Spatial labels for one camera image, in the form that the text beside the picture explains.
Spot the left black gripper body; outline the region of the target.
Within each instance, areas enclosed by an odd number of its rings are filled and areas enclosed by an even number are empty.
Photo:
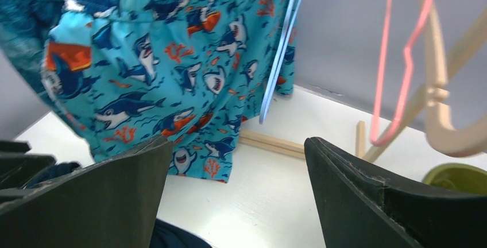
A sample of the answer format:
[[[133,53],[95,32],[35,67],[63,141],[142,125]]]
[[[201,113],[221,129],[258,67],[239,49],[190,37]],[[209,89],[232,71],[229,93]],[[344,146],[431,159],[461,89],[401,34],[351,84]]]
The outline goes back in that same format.
[[[7,203],[25,196],[28,183],[53,166],[53,156],[29,154],[31,147],[25,141],[1,141],[1,202]]]

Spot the light blue hanger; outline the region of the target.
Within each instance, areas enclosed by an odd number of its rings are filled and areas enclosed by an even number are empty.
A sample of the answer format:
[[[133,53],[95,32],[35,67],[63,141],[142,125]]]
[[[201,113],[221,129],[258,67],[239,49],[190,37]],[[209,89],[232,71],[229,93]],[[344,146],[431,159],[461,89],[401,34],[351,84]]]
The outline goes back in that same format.
[[[264,92],[264,97],[260,109],[259,124],[261,125],[264,123],[266,119],[272,101],[272,97],[275,91],[275,86],[277,84],[282,63],[284,61],[285,50],[289,44],[291,34],[292,34],[292,28],[295,24],[297,12],[299,10],[301,2],[302,0],[289,0],[288,6],[286,8],[278,47],[276,49],[275,58],[272,63],[271,71],[269,74],[269,78],[267,81],[267,85],[266,85],[266,89]]]

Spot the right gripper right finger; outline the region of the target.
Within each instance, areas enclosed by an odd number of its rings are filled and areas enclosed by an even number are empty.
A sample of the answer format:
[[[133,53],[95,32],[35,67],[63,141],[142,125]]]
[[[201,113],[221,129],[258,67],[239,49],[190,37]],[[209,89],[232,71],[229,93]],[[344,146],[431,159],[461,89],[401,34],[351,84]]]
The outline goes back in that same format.
[[[486,196],[408,179],[319,137],[304,152],[327,247],[486,246]]]

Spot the light wooden hanger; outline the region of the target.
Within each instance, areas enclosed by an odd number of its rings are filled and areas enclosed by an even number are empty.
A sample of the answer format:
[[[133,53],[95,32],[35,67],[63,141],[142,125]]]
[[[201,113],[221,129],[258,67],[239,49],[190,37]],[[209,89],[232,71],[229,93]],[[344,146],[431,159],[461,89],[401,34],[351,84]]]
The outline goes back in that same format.
[[[436,151],[450,157],[469,157],[486,150],[486,116],[473,125],[456,129],[452,125],[451,108],[445,104],[450,93],[449,80],[486,43],[486,11],[469,26],[453,49],[445,52],[439,15],[434,0],[419,0],[424,36],[426,81],[424,83],[424,122],[426,139]]]

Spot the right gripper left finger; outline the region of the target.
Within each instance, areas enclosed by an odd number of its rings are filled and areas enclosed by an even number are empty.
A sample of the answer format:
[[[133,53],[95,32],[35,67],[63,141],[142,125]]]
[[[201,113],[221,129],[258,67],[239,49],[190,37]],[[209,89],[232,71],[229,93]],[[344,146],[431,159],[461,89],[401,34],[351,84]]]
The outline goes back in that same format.
[[[1,202],[2,247],[148,247],[173,143],[154,137]]]

